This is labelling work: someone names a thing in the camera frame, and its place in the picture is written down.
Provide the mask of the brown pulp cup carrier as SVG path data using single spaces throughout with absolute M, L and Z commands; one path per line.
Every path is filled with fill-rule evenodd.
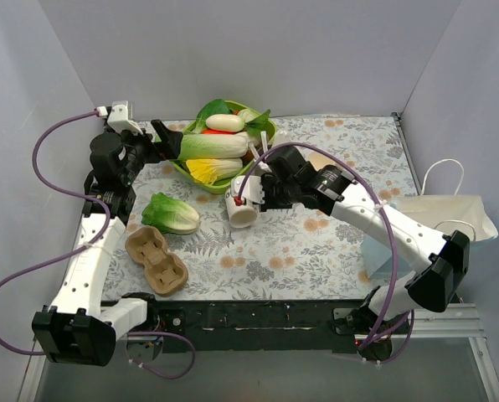
M 125 243 L 127 254 L 144 269 L 149 286 L 160 296 L 171 296 L 188 281 L 188 269 L 168 250 L 161 232 L 145 226 L 131 234 Z

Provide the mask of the white paper coffee cup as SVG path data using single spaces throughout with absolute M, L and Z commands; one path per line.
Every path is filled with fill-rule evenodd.
M 241 205 L 237 205 L 234 196 L 227 192 L 224 196 L 228 221 L 232 228 L 243 229 L 251 226 L 257 219 L 258 210 L 255 205 L 245 200 Z

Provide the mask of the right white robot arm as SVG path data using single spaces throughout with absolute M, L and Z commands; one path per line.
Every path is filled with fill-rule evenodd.
M 262 210 L 302 204 L 361 230 L 392 253 L 387 286 L 377 286 L 343 318 L 355 332 L 380 332 L 391 320 L 417 308 L 444 312 L 469 268 L 470 239 L 445 234 L 383 203 L 352 169 L 330 162 L 315 169 L 298 144 L 286 143 L 263 157 Z

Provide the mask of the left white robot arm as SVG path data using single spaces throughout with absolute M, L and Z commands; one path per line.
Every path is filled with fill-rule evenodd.
M 127 294 L 110 307 L 101 303 L 113 252 L 136 200 L 133 182 L 146 164 L 173 157 L 180 149 L 181 132 L 168 130 L 161 121 L 153 126 L 160 142 L 129 121 L 106 123 L 90 143 L 87 199 L 75 239 L 79 252 L 69 259 L 56 297 L 32 320 L 34 335 L 53 363 L 105 366 L 128 332 L 149 335 L 159 327 L 151 294 Z

